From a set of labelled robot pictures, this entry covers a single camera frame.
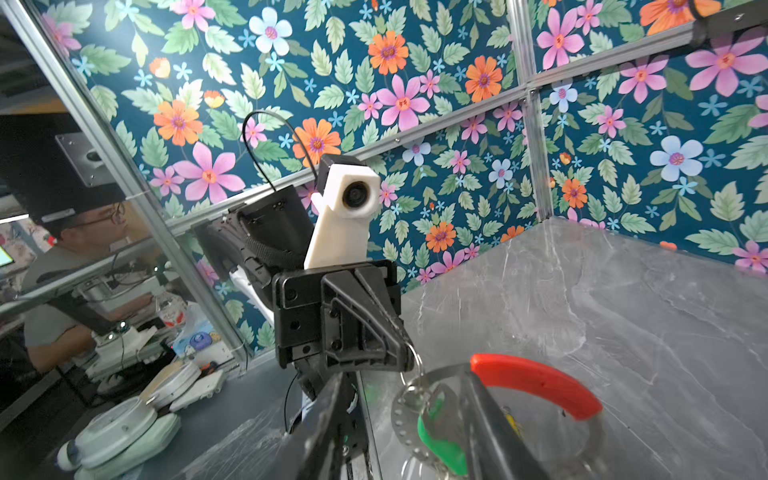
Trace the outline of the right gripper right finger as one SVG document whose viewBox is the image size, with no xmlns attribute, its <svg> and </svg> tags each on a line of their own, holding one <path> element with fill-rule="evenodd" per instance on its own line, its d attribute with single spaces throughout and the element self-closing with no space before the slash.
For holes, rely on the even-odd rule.
<svg viewBox="0 0 768 480">
<path fill-rule="evenodd" d="M 548 479 L 503 411 L 469 370 L 459 375 L 459 409 L 470 479 Z"/>
</svg>

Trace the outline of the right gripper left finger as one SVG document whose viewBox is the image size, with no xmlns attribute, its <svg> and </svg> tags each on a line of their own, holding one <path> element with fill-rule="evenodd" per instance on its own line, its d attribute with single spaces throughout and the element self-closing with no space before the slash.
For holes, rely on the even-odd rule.
<svg viewBox="0 0 768 480">
<path fill-rule="evenodd" d="M 348 479 L 360 455 L 360 397 L 347 374 L 334 375 L 309 414 L 278 449 L 268 479 Z"/>
</svg>

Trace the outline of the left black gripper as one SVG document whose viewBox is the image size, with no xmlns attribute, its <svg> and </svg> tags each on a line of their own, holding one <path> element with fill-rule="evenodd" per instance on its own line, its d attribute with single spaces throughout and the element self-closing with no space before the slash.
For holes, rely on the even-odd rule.
<svg viewBox="0 0 768 480">
<path fill-rule="evenodd" d="M 275 276 L 278 364 L 318 356 L 330 372 L 411 371 L 396 274 L 394 262 L 376 260 Z"/>
</svg>

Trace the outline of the keyring with coloured keys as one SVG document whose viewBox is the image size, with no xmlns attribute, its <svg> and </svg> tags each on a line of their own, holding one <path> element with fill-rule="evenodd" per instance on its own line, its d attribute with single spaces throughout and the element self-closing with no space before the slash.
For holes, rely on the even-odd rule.
<svg viewBox="0 0 768 480">
<path fill-rule="evenodd" d="M 392 402 L 392 427 L 413 458 L 445 478 L 549 479 L 594 470 L 604 436 L 603 405 L 566 373 L 501 354 L 475 354 L 467 363 L 427 371 L 410 344 L 376 358 L 400 374 L 415 371 Z M 585 424 L 584 446 L 553 466 L 536 459 L 492 396 L 494 388 L 544 400 Z"/>
</svg>

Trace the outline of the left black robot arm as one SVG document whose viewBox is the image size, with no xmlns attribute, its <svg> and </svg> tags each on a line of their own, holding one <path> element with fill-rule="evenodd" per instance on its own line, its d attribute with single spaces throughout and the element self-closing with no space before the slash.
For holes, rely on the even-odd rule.
<svg viewBox="0 0 768 480">
<path fill-rule="evenodd" d="M 412 370 L 396 265 L 362 259 L 309 268 L 313 232 L 292 187 L 194 228 L 218 276 L 243 271 L 272 312 L 281 367 L 317 361 L 328 371 Z"/>
</svg>

